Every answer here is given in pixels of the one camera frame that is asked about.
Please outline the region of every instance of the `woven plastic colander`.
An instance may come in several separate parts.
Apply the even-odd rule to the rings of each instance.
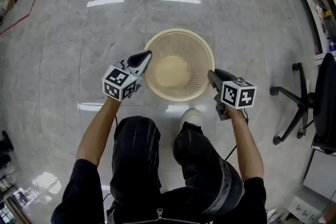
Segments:
[[[199,35],[185,29],[156,34],[145,46],[152,60],[144,73],[149,88],[170,101],[188,101],[209,86],[207,73],[215,69],[214,55]]]

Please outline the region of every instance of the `shoe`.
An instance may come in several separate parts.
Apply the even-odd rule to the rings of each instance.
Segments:
[[[8,137],[8,134],[6,131],[2,131],[2,136],[4,137],[3,141],[7,147],[6,149],[6,152],[11,152],[14,150],[14,147],[13,147],[13,144],[12,142],[10,141],[9,137]]]
[[[200,113],[200,111],[196,109],[188,109],[186,112],[184,112],[182,116],[180,130],[182,129],[182,126],[185,122],[194,124],[202,128],[203,127],[202,114]]]

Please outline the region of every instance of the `black office chair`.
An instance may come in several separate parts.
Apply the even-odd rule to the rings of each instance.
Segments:
[[[327,53],[321,64],[315,93],[307,93],[306,79],[304,77],[302,63],[292,65],[294,71],[300,73],[301,97],[287,91],[283,87],[271,87],[270,95],[277,95],[279,92],[289,97],[298,105],[298,112],[282,137],[273,138],[273,143],[278,145],[283,142],[293,131],[295,126],[302,118],[302,126],[297,133],[300,139],[306,135],[308,125],[308,110],[313,109],[313,121],[315,124],[316,135],[313,146],[318,146],[326,153],[336,151],[336,62],[331,53]]]

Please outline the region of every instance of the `tile floor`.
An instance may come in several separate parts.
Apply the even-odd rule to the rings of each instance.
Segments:
[[[202,35],[217,68],[258,86],[248,113],[265,165],[266,207],[284,207],[301,184],[314,127],[301,140],[292,134],[274,146],[272,137],[284,132],[296,106],[282,96],[269,96],[268,89],[276,84],[298,92],[291,64],[301,61],[314,91],[314,43],[301,0],[124,0],[89,8],[90,1],[95,0],[37,0],[31,15],[0,37],[0,123],[14,143],[13,176],[31,199],[25,211],[33,223],[47,223],[61,200],[81,137],[99,107],[92,103],[105,100],[100,80],[107,67],[143,48],[155,33],[176,27]],[[184,184],[171,144],[188,108],[201,111],[204,133],[222,157],[235,145],[230,121],[216,115],[214,96],[209,88],[195,100],[173,103],[145,86],[123,102],[119,119],[148,116],[161,131],[163,187]],[[98,168],[104,194],[112,175],[111,138]],[[229,161],[237,168],[236,153]],[[105,206],[111,201],[108,197]]]

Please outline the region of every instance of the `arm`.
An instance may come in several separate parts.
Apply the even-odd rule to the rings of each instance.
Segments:
[[[235,133],[238,165],[242,180],[264,177],[264,165],[245,118],[240,111],[227,106]]]
[[[86,159],[98,167],[119,106],[119,101],[107,98],[86,130],[79,144],[76,160]]]

